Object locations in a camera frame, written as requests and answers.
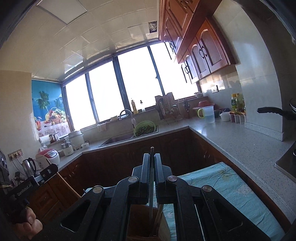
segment stove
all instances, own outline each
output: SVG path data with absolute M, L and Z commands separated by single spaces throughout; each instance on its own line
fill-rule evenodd
M 290 149 L 275 163 L 275 168 L 284 173 L 288 178 L 296 183 L 296 150 L 295 145 L 292 145 Z

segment electrical outlet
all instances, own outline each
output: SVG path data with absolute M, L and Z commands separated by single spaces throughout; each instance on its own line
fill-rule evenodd
M 215 86 L 211 87 L 211 91 L 212 91 L 212 93 L 216 93 L 216 92 L 218 92 L 218 91 L 219 91 L 219 90 L 218 90 L 218 86 L 215 85 Z
M 23 155 L 22 149 L 19 149 L 13 153 L 8 154 L 9 160 L 12 161 L 13 159 L 15 159 L 15 155 L 17 155 L 17 157 L 22 156 Z

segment window frame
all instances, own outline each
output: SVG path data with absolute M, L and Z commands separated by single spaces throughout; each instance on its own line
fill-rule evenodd
M 159 82 L 162 95 L 163 96 L 165 95 L 165 91 L 164 91 L 163 84 L 161 82 L 161 78 L 160 78 L 160 75 L 159 75 L 159 72 L 158 72 L 158 69 L 157 69 L 157 66 L 156 66 L 156 62 L 154 60 L 154 57 L 153 57 L 153 54 L 152 54 L 152 51 L 151 51 L 151 48 L 150 48 L 151 45 L 157 44 L 157 43 L 163 43 L 163 42 L 160 41 L 160 40 L 155 40 L 153 42 L 145 43 L 145 44 L 142 44 L 142 45 L 132 47 L 130 49 L 120 51 L 120 52 L 118 52 L 118 53 L 116 53 L 116 54 L 114 54 L 112 56 L 106 57 L 106 58 L 104 58 L 104 59 L 102 59 L 102 60 L 100 60 L 100 61 L 98 61 L 98 62 L 96 62 L 96 63 L 94 63 L 94 64 L 92 64 L 90 66 L 88 66 L 87 68 L 85 68 L 85 69 L 83 69 L 81 71 L 78 71 L 77 73 L 70 76 L 68 79 L 66 79 L 64 82 L 61 83 L 62 97 L 63 97 L 64 104 L 65 104 L 65 111 L 66 111 L 66 114 L 70 116 L 69 125 L 70 125 L 71 131 L 74 130 L 74 125 L 73 125 L 73 121 L 72 121 L 72 118 L 71 118 L 71 112 L 70 112 L 70 109 L 69 109 L 66 85 L 69 84 L 70 82 L 72 82 L 73 80 L 75 80 L 76 78 L 78 78 L 79 76 L 83 75 L 83 74 L 85 75 L 87 91 L 88 91 L 88 94 L 89 94 L 91 108 L 92 108 L 93 115 L 94 115 L 96 123 L 91 125 L 91 126 L 87 126 L 85 128 L 82 128 L 82 130 L 90 129 L 92 127 L 95 127 L 98 124 L 102 124 L 102 123 L 110 121 L 110 119 L 108 119 L 108 120 L 99 120 L 99 118 L 98 118 L 98 113 L 97 113 L 96 105 L 95 105 L 95 102 L 94 102 L 93 92 L 92 92 L 90 78 L 89 78 L 89 72 L 91 70 L 93 70 L 93 69 L 95 69 L 95 68 L 97 68 L 99 66 L 102 66 L 102 65 L 104 65 L 104 64 L 106 64 L 108 62 L 111 62 L 111 61 L 113 62 L 113 67 L 114 67 L 114 71 L 115 71 L 115 75 L 116 75 L 117 84 L 118 84 L 118 87 L 119 87 L 121 99 L 122 99 L 122 102 L 123 102 L 123 106 L 124 106 L 125 109 L 132 111 L 131 108 L 130 108 L 129 101 L 128 101 L 128 96 L 127 96 L 127 93 L 126 93 L 125 85 L 124 85 L 124 82 L 123 82 L 123 77 L 122 77 L 122 74 L 121 74 L 120 64 L 119 64 L 119 61 L 118 61 L 118 56 L 123 54 L 123 53 L 129 52 L 129 51 L 132 51 L 132 50 L 135 50 L 135 49 L 147 47 L 148 51 L 149 51 L 149 54 L 150 54 L 150 57 L 151 57 L 151 60 L 152 60 L 152 63 L 153 63 L 153 66 L 154 66 L 154 69 L 155 69 L 155 72 L 156 72 L 156 77 L 155 78 Z M 191 100 L 191 99 L 195 99 L 195 98 L 196 97 L 194 95 L 186 97 L 187 100 Z M 155 109 L 155 108 L 156 108 L 156 106 L 154 105 L 154 106 L 147 107 L 146 110 L 152 110 L 152 109 Z

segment palm tree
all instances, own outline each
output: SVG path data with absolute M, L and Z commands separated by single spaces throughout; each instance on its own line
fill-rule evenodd
M 62 103 L 60 102 L 59 98 L 57 98 L 56 100 L 54 100 L 54 105 L 58 109 L 60 109 L 62 107 Z
M 39 95 L 40 95 L 40 99 L 37 99 L 37 103 L 39 105 L 39 108 L 42 110 L 46 109 L 47 112 L 49 112 L 47 109 L 47 106 L 49 106 L 48 94 L 45 93 L 44 91 L 42 91 L 42 92 L 39 91 Z

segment speckled countertop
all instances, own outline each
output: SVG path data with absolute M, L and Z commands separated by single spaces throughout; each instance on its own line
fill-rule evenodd
M 83 153 L 122 146 L 187 128 L 190 128 L 237 165 L 267 193 L 289 221 L 293 222 L 296 218 L 296 183 L 276 169 L 274 163 L 293 145 L 294 139 L 281 142 L 246 129 L 244 125 L 222 122 L 220 119 L 216 119 L 215 123 L 212 124 L 206 124 L 204 120 L 199 118 L 171 123 L 163 121 L 159 125 L 158 133 L 102 147 L 100 145 L 107 139 L 93 142 L 87 149 L 80 149 L 71 156 L 62 157 L 58 165 L 59 170 L 62 170 Z

